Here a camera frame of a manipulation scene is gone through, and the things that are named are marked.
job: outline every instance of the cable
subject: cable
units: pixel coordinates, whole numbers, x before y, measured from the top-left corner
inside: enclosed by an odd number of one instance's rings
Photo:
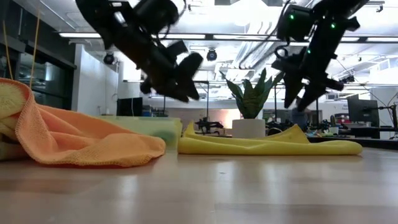
[[[181,18],[182,15],[183,15],[183,14],[185,13],[185,11],[187,10],[187,0],[183,0],[183,1],[184,1],[184,7],[183,7],[182,11],[180,12],[180,14],[178,15],[178,18]],[[168,35],[169,32],[170,32],[171,26],[172,26],[171,24],[168,24],[168,25],[167,25],[166,33],[164,34],[163,38],[160,39],[160,38],[159,38],[159,34],[156,34],[156,42],[160,43],[160,40],[166,39],[167,35]]]
[[[390,103],[391,103],[391,101],[396,97],[398,95],[398,92],[391,98],[391,100],[390,101],[388,101],[388,104],[387,104],[387,106],[390,106]]]
[[[35,70],[35,59],[36,59],[36,50],[37,50],[37,39],[39,37],[39,27],[40,27],[40,5],[37,8],[37,24],[36,24],[36,34],[35,34],[35,46],[33,48],[33,62],[32,62],[32,70],[30,71],[29,88],[32,88],[33,74],[34,74],[34,70]]]
[[[351,72],[348,71],[348,69],[338,60],[336,59],[337,62],[343,67],[343,69],[346,70],[346,72],[348,72],[350,75],[353,76],[353,74],[351,74]],[[383,103],[377,96],[375,96],[373,93],[370,92],[370,90],[368,90],[364,85],[360,84],[366,91],[368,91],[373,97],[375,97],[375,99],[379,100],[380,103],[382,103],[385,107],[387,107],[387,105],[385,103]]]
[[[11,61],[10,61],[10,52],[8,51],[7,30],[6,30],[6,21],[5,20],[2,21],[2,33],[4,34],[4,41],[5,41],[5,44],[6,44],[8,70],[10,72],[11,80],[13,80],[14,76],[12,75],[12,68],[11,68]]]
[[[288,53],[286,47],[288,47],[289,45],[290,45],[290,41],[287,41],[286,44],[280,45],[280,46],[276,47],[275,50],[274,50],[275,56],[276,56],[277,58],[279,58],[279,59],[288,57],[288,56],[289,56],[289,53]],[[282,51],[284,52],[284,55],[283,55],[283,56],[281,56],[281,55],[279,54],[278,51],[280,51],[280,50],[282,50]]]
[[[132,116],[134,116],[133,104],[134,104],[134,98],[131,98],[131,114],[132,114]]]
[[[249,52],[247,55],[245,55],[245,56],[243,57],[242,61],[239,63],[239,69],[243,69],[243,68],[242,68],[242,63],[243,63],[244,61],[246,61],[246,60],[249,58],[249,56],[250,56],[251,54],[253,54],[253,52],[255,52],[255,51],[258,50],[261,46],[263,46],[265,43],[267,43],[267,41],[270,39],[270,37],[276,32],[276,30],[278,29],[278,26],[279,26],[279,21],[282,19],[283,15],[284,15],[284,12],[285,12],[285,10],[286,10],[286,7],[290,4],[290,2],[291,2],[291,0],[287,0],[287,2],[285,3],[285,5],[283,6],[282,11],[280,12],[280,15],[279,15],[278,23],[277,23],[276,26],[275,26],[275,29],[274,29],[274,30],[273,30],[273,31],[272,31],[260,44],[257,44],[257,46],[255,46],[252,50],[250,50],[250,52]]]

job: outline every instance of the white plant pot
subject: white plant pot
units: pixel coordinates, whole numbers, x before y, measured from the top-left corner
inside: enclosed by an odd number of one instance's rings
[[[266,136],[266,121],[263,119],[239,119],[232,121],[233,138],[263,138]]]

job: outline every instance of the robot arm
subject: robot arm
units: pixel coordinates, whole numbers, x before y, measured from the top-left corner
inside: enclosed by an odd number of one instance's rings
[[[344,84],[328,78],[325,72],[331,59],[336,59],[335,51],[346,30],[355,31],[360,27],[356,17],[349,18],[369,0],[322,0],[312,9],[290,5],[280,18],[277,38],[286,41],[306,41],[312,39],[308,47],[299,54],[280,56],[272,67],[285,73],[285,108],[288,108],[307,79],[304,96],[298,110],[304,110],[309,104],[326,93],[326,88],[341,91]]]
[[[192,78],[202,56],[192,53],[177,65],[177,56],[188,51],[185,44],[180,41],[166,48],[157,37],[180,17],[171,0],[142,0],[134,8],[126,1],[76,0],[76,4],[102,37],[105,50],[114,45],[148,75],[141,92],[148,94],[153,88],[183,102],[188,97],[199,99]]]

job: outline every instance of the wooden table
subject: wooden table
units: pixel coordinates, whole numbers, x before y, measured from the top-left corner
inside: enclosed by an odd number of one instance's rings
[[[398,154],[178,156],[131,169],[0,163],[4,224],[378,224],[398,220]]]

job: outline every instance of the yellow towel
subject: yellow towel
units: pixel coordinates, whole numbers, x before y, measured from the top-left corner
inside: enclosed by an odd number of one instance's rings
[[[298,127],[264,139],[230,139],[196,135],[191,123],[178,143],[181,154],[217,155],[357,155],[362,146],[351,141],[309,143]]]

